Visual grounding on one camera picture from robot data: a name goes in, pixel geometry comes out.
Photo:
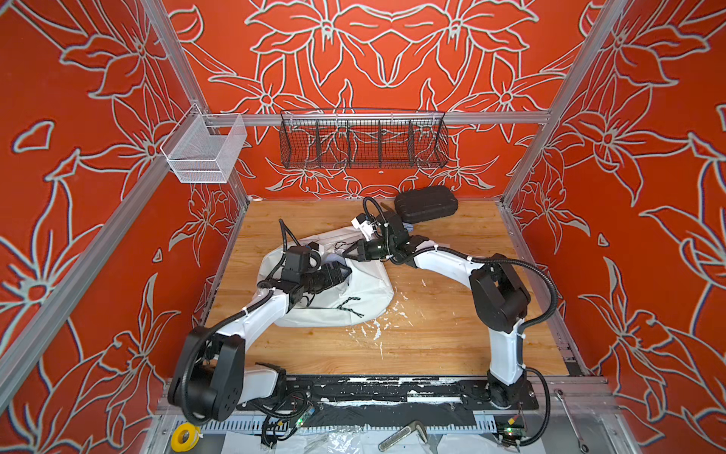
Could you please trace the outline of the yellow tape roll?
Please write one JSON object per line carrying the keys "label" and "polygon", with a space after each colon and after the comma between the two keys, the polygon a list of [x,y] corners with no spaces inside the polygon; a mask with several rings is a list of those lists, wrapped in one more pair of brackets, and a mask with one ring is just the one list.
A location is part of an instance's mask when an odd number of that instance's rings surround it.
{"label": "yellow tape roll", "polygon": [[173,431],[169,445],[174,453],[191,451],[202,440],[202,430],[191,423],[183,423]]}

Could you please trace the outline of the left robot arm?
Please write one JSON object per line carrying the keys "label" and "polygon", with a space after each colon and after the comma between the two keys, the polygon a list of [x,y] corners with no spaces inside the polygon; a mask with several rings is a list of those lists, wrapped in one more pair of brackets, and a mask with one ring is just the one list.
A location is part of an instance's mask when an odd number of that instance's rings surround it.
{"label": "left robot arm", "polygon": [[349,280],[342,258],[325,261],[315,247],[291,246],[257,283],[253,300],[212,327],[187,335],[168,389],[168,403],[187,422],[202,426],[226,420],[239,405],[281,395],[287,373],[276,365],[248,368],[250,346],[302,300]]}

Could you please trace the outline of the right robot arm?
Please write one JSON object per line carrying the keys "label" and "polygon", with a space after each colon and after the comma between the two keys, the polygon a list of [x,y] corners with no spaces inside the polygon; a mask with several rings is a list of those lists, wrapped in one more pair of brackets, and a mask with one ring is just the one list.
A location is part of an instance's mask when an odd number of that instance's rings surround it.
{"label": "right robot arm", "polygon": [[[554,282],[537,266],[523,260],[504,255],[473,257],[425,236],[412,236],[391,211],[376,218],[362,213],[352,219],[352,226],[363,236],[352,248],[353,259],[389,260],[395,265],[436,272],[470,289],[476,315],[489,332],[490,400],[499,409],[514,405],[527,381],[525,331],[554,315],[559,296]],[[534,272],[549,291],[548,308],[531,320],[526,319],[531,295],[516,272],[517,267]]]}

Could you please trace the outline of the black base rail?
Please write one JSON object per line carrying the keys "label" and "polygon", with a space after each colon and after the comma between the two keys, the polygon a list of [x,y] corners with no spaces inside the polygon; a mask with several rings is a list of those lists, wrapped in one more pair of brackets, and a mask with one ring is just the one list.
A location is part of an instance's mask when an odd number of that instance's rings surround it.
{"label": "black base rail", "polygon": [[292,375],[289,391],[311,403],[338,406],[461,404],[466,410],[497,410],[485,376]]}

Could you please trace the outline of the black hard zip case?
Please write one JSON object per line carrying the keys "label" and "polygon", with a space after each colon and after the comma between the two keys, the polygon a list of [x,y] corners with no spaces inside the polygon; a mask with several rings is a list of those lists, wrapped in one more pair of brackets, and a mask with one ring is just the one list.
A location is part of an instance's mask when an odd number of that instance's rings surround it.
{"label": "black hard zip case", "polygon": [[434,185],[398,194],[394,208],[402,221],[416,224],[454,215],[459,201],[448,187]]}

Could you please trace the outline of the grey angled metal bracket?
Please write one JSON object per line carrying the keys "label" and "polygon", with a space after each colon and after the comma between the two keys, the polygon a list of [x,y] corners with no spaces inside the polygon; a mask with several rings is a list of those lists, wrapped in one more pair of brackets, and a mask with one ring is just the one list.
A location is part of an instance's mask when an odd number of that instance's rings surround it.
{"label": "grey angled metal bracket", "polygon": [[393,433],[385,440],[383,440],[378,445],[378,450],[380,452],[387,452],[393,446],[402,442],[412,434],[417,435],[424,444],[427,444],[429,441],[427,428],[425,427],[425,425],[421,421],[414,420],[408,423],[408,425],[405,425],[404,427],[399,429],[398,431],[395,431],[395,433]]}

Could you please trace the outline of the white canvas backpack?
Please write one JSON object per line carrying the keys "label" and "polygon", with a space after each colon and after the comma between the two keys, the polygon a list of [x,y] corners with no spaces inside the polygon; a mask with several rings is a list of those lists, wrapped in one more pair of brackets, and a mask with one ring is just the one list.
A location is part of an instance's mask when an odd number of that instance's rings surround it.
{"label": "white canvas backpack", "polygon": [[384,314],[394,296],[391,280],[385,266],[379,261],[358,262],[344,259],[342,252],[363,238],[353,227],[343,227],[322,234],[308,236],[302,245],[316,242],[323,248],[325,262],[338,261],[352,270],[346,281],[302,301],[282,319],[280,327],[349,327],[372,321]]}

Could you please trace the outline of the silver wrench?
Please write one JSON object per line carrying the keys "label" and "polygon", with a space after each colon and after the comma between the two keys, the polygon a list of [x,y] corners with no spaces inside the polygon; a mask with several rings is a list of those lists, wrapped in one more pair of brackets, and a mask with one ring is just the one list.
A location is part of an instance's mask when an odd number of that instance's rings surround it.
{"label": "silver wrench", "polygon": [[565,393],[563,392],[562,389],[556,389],[555,395],[556,395],[557,399],[560,401],[560,403],[563,407],[563,412],[565,413],[565,417],[567,418],[567,420],[572,428],[572,431],[577,439],[580,453],[588,454],[590,452],[590,448],[589,448],[588,444],[586,444],[586,442],[584,441],[584,438],[582,437],[582,432],[580,431],[580,429],[578,428],[578,426],[575,422],[575,419],[570,410],[570,407],[568,406],[568,404],[565,400]]}

